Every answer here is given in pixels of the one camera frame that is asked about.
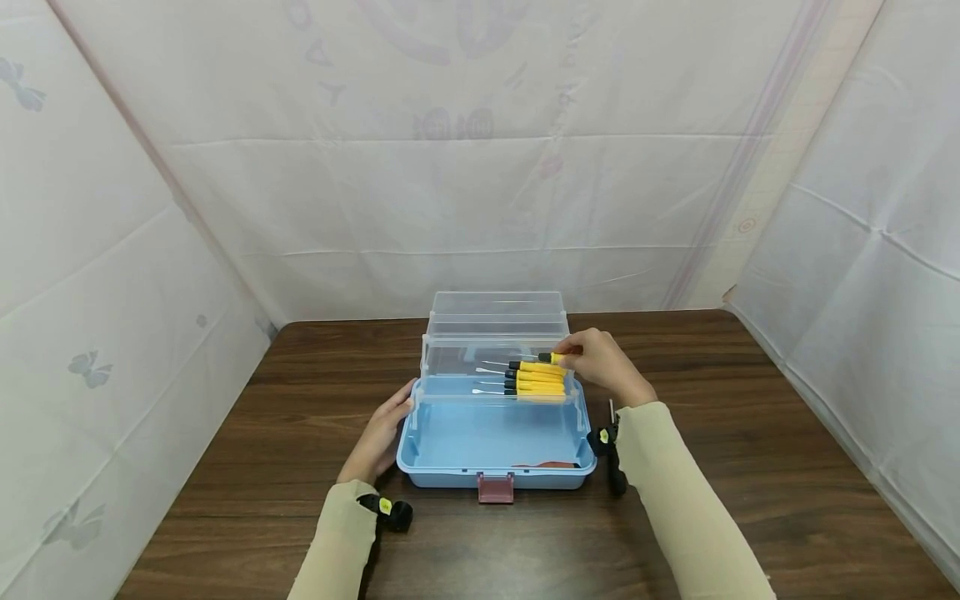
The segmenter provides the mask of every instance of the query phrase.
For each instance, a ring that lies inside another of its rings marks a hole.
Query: white fabric backdrop
[[[960,588],[958,31],[886,2],[732,305]]]
[[[112,597],[256,321],[49,7],[0,3],[0,598]]]
[[[52,2],[278,324],[719,305],[878,4]]]

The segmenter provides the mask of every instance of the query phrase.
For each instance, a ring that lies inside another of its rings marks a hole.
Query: toolbox latch
[[[477,473],[477,492],[480,504],[513,504],[514,503],[514,474],[507,473],[505,477],[494,477]]]

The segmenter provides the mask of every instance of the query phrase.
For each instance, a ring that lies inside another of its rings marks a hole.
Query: wrist strap
[[[403,500],[393,502],[375,493],[365,493],[357,498],[357,502],[376,514],[376,522],[383,523],[391,531],[406,533],[414,520],[414,507]]]

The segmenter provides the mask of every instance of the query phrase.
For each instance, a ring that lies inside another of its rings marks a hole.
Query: wooden table
[[[903,525],[728,313],[574,315],[610,331],[673,411],[707,479],[788,598],[956,598]],[[285,327],[118,598],[282,600],[324,495],[371,411],[418,374],[423,320]],[[607,396],[587,387],[590,419]],[[577,491],[382,485],[409,501],[367,598],[676,598],[635,493],[599,468]]]

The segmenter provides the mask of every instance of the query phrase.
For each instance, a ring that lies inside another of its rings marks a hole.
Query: human hand
[[[397,428],[414,409],[414,400],[410,398],[414,381],[416,379],[408,381],[407,385],[373,411],[367,428],[340,470],[337,483],[359,479],[373,485],[376,478],[394,463]]]
[[[657,399],[653,386],[606,331],[595,327],[577,331],[557,344],[553,351],[565,354],[561,367],[607,388],[625,406],[639,406]]]

